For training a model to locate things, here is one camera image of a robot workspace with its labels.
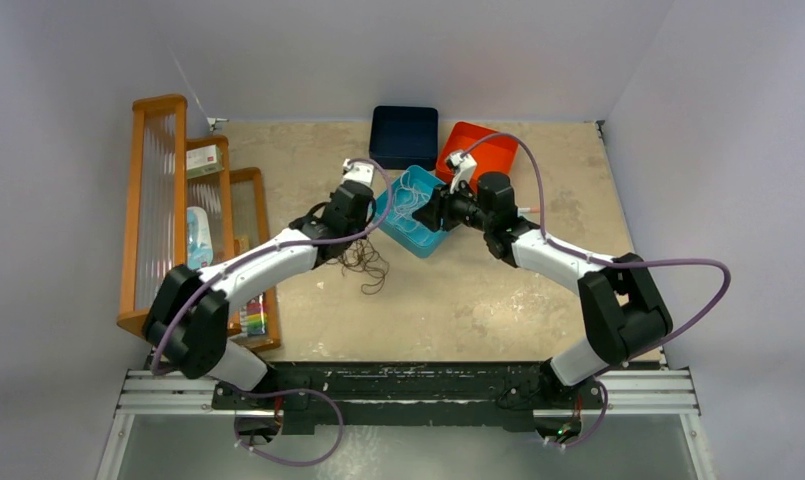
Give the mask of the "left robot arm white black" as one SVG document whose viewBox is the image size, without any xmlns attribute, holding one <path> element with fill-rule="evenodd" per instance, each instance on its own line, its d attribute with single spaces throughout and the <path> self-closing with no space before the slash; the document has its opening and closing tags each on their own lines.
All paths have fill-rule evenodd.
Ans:
<svg viewBox="0 0 805 480">
<path fill-rule="evenodd" d="M 237 387 L 238 397 L 250 408 L 270 405 L 276 382 L 267 375 L 269 366 L 230 340 L 228 320 L 250 300 L 341 256 L 366 236 L 374 203 L 366 182 L 345 180 L 327 202 L 261 246 L 209 267 L 194 270 L 179 264 L 169 270 L 142 327 L 155 349 L 152 373 L 209 376 Z"/>
</svg>

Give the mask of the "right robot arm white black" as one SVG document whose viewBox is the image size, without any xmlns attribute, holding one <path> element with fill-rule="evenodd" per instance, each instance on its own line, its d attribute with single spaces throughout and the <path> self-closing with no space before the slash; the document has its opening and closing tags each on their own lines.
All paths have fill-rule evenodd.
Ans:
<svg viewBox="0 0 805 480">
<path fill-rule="evenodd" d="M 475 189 L 465 182 L 456 189 L 438 186 L 412 217 L 431 231 L 459 225 L 479 230 L 494 258 L 578 296 L 585 336 L 542 368 L 539 392 L 551 406 L 566 405 L 579 383 L 653 348 L 672 331 L 669 311 L 641 257 L 597 256 L 558 243 L 520 215 L 503 173 L 481 175 Z"/>
</svg>

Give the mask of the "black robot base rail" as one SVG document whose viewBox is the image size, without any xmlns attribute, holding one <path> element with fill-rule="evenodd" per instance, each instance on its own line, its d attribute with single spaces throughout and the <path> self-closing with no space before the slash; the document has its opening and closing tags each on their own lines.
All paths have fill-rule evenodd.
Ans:
<svg viewBox="0 0 805 480">
<path fill-rule="evenodd" d="M 219 381 L 216 409 L 278 418 L 286 435 L 320 425 L 500 427 L 543 437 L 576 436 L 581 417 L 603 406 L 598 380 L 566 390 L 543 383 L 546 361 L 275 362 L 241 393 Z"/>
</svg>

